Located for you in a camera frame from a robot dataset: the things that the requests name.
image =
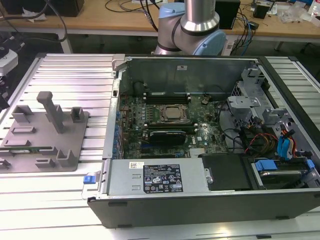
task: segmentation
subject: workbench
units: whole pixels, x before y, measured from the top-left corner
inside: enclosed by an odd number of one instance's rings
[[[120,10],[119,0],[112,0],[108,7]],[[267,15],[265,19],[253,18],[253,12],[249,11],[250,0],[241,1],[241,9],[249,21],[259,24],[253,40],[274,42],[303,42],[320,43],[320,28],[311,22],[281,23],[277,16]],[[64,17],[69,34],[88,35],[124,35],[124,36],[157,36],[157,32],[147,21],[141,12],[117,13],[105,8],[106,0],[85,0],[84,6],[78,17]],[[127,8],[138,8],[139,4],[128,3]],[[158,9],[150,6],[150,11],[156,26],[158,25]],[[60,39],[64,37],[64,29],[61,21],[56,16],[47,16],[46,21],[32,23],[27,20],[12,20],[12,24],[20,31],[26,33],[51,33],[57,34]],[[0,24],[0,31],[13,32],[6,22]],[[234,42],[243,34],[243,25],[236,20],[232,30],[224,30],[227,34],[227,42],[222,51],[223,55],[230,55]],[[61,43],[63,52],[72,53],[69,40]]]
[[[268,57],[268,61],[319,128],[320,86],[316,80],[298,61],[287,57]],[[90,118],[76,171],[0,174],[1,239],[319,239],[319,207],[288,220],[104,228],[82,191],[84,176],[102,168],[112,82],[112,55],[108,54],[48,54],[31,64],[9,100],[10,108],[0,113],[0,139],[14,121],[11,113],[16,105],[44,111],[36,100],[40,91],[52,91],[53,102],[63,111],[81,106]],[[282,106],[277,92],[270,93]],[[91,193],[98,189],[97,183],[89,187]]]

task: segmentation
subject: gray fixture post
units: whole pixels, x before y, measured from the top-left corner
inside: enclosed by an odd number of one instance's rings
[[[44,109],[49,116],[49,119],[51,120],[56,132],[58,134],[62,134],[64,131],[64,124],[62,122],[62,118],[59,117],[57,113],[54,103],[52,102],[52,97],[52,92],[41,91],[36,97],[36,100],[44,106]]]

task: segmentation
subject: cpu socket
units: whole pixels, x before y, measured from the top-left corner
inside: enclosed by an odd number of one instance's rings
[[[187,114],[183,105],[164,105],[160,107],[161,122],[184,122]]]

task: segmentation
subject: floor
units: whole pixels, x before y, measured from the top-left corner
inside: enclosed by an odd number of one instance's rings
[[[70,35],[69,39],[73,52],[77,54],[150,54],[157,45],[156,37]],[[263,44],[261,41],[253,41],[245,56],[295,56],[320,81],[320,45],[310,45],[304,53],[300,53],[305,43],[285,42],[280,51],[274,50],[275,44],[271,41],[264,41]],[[14,90],[19,84],[38,53],[62,53],[62,49],[59,43],[27,43],[18,53],[19,65],[8,76],[10,90]]]

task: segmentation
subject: barcode sticker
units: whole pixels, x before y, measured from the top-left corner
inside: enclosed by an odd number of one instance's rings
[[[130,169],[143,169],[145,165],[144,161],[131,161],[129,162]]]

